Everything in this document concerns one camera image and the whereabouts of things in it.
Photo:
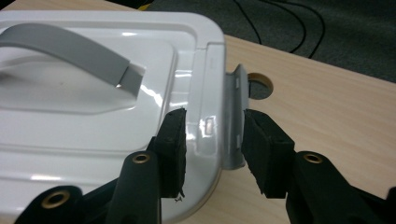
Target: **white plastic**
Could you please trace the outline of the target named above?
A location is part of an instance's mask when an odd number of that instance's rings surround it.
[[[129,59],[143,79],[131,98],[50,56],[1,48],[0,216],[17,216],[55,186],[87,193],[116,178],[125,156],[146,149],[164,114],[181,107],[188,111],[186,198],[163,200],[163,220],[196,211],[221,169],[225,46],[219,27],[186,13],[6,11],[0,32],[25,22],[84,35]]]

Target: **wooden table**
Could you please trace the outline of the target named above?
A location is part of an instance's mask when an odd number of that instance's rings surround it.
[[[5,10],[131,10],[100,0],[17,0]],[[396,186],[396,85],[226,36],[227,70],[242,63],[270,78],[273,94],[250,100],[296,142],[327,156],[360,189],[385,198]],[[222,172],[207,203],[182,223],[289,223],[285,200],[260,195],[247,167]]]

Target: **floor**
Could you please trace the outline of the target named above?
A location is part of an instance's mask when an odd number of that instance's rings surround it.
[[[258,43],[258,37],[235,2],[246,12],[265,46],[291,51],[299,45],[303,27],[290,11],[306,27],[306,39],[294,53],[309,57],[318,43],[322,26],[316,14],[276,1],[155,0],[147,10],[199,13],[215,21],[224,34]],[[311,7],[324,20],[325,34],[313,60],[396,82],[396,1],[288,2]]]

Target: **black mechanical part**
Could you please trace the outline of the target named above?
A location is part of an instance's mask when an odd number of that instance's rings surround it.
[[[291,224],[396,223],[396,188],[383,200],[350,186],[323,155],[296,154],[293,147],[267,115],[245,112],[242,152],[247,165],[267,198],[288,193]]]
[[[148,150],[158,155],[160,164],[161,197],[184,197],[186,174],[186,110],[180,108],[166,114],[163,124]]]
[[[268,115],[245,111],[242,153],[267,198],[286,197],[293,149],[293,140]]]
[[[298,152],[292,175],[302,193],[299,198],[304,198],[309,207],[305,212],[312,214],[313,223],[383,223],[326,157],[315,152]],[[293,193],[288,197],[296,198]],[[296,202],[291,205],[294,210],[301,206]]]
[[[180,193],[186,173],[186,110],[168,113],[146,151],[129,155],[120,177],[82,195],[60,186],[38,195],[17,224],[161,223],[161,197]]]
[[[139,151],[129,155],[106,217],[106,224],[161,223],[161,197],[157,155]]]
[[[81,223],[82,214],[78,212],[81,197],[81,190],[74,186],[48,189],[33,199],[15,223]]]

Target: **black cable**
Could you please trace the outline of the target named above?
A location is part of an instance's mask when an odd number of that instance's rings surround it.
[[[251,28],[253,29],[254,33],[257,36],[257,39],[259,40],[259,44],[262,45],[262,39],[260,38],[259,32],[257,32],[256,27],[254,26],[253,22],[250,20],[250,18],[248,17],[248,14],[245,12],[245,10],[242,8],[242,6],[236,1],[233,0],[236,5],[239,7],[239,10],[242,12],[242,14],[244,15],[245,19],[247,20],[247,22],[250,24]]]
[[[294,51],[299,49],[300,46],[303,45],[303,43],[305,42],[305,39],[306,39],[306,27],[305,27],[304,22],[300,19],[300,17],[298,17],[297,14],[295,14],[293,11],[289,10],[288,8],[282,7],[281,5],[279,5],[277,3],[274,3],[272,1],[267,1],[267,0],[259,0],[259,1],[264,2],[266,4],[269,4],[269,5],[272,5],[272,6],[275,6],[275,7],[279,7],[281,9],[285,10],[286,12],[288,12],[291,16],[293,16],[300,23],[301,27],[303,28],[303,37],[301,38],[300,43],[294,49],[289,51],[289,53],[293,53]]]
[[[321,41],[323,40],[323,36],[326,33],[326,24],[324,23],[323,17],[316,11],[314,10],[312,7],[308,7],[305,6],[303,4],[299,4],[299,3],[292,3],[292,2],[287,2],[287,1],[280,1],[280,0],[271,0],[272,2],[278,2],[280,4],[287,4],[287,5],[291,5],[291,6],[297,6],[297,7],[303,7],[309,11],[311,11],[312,13],[314,13],[320,20],[320,24],[322,26],[322,33],[320,35],[320,38],[318,40],[318,43],[315,45],[314,49],[312,50],[311,54],[308,56],[308,58],[312,58],[312,56],[314,56],[315,52],[317,51]]]

